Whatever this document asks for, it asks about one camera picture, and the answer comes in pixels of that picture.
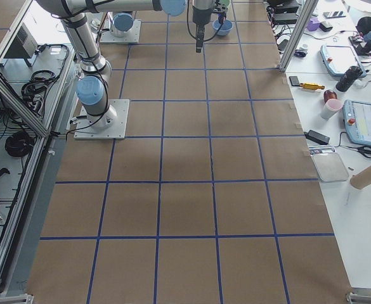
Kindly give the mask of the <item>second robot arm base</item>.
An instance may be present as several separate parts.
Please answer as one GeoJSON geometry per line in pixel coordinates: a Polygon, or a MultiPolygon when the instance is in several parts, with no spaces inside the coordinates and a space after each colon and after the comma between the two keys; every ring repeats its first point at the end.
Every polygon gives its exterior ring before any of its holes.
{"type": "Polygon", "coordinates": [[[115,37],[124,37],[133,27],[134,18],[130,11],[110,12],[110,31],[115,37]]]}

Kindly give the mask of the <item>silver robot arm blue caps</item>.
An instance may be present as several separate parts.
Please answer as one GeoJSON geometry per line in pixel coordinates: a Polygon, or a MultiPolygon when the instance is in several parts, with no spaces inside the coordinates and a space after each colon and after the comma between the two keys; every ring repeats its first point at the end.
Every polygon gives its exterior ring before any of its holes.
{"type": "Polygon", "coordinates": [[[110,63],[101,55],[93,37],[86,13],[116,13],[132,11],[163,11],[178,16],[192,9],[196,26],[196,52],[205,42],[205,26],[211,15],[218,12],[217,1],[38,1],[44,10],[61,20],[65,32],[80,60],[84,78],[78,82],[77,95],[87,113],[89,125],[108,127],[117,116],[108,101],[110,63]]]}

